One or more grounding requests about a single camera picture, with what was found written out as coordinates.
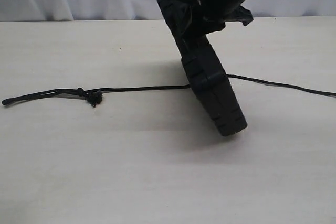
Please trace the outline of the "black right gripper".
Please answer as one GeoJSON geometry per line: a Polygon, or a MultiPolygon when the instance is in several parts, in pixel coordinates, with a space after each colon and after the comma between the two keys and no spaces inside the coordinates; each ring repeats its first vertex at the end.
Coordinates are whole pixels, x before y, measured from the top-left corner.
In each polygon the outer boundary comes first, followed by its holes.
{"type": "Polygon", "coordinates": [[[206,35],[225,28],[226,22],[253,21],[250,10],[242,7],[245,0],[183,0],[182,35],[206,35]]]}

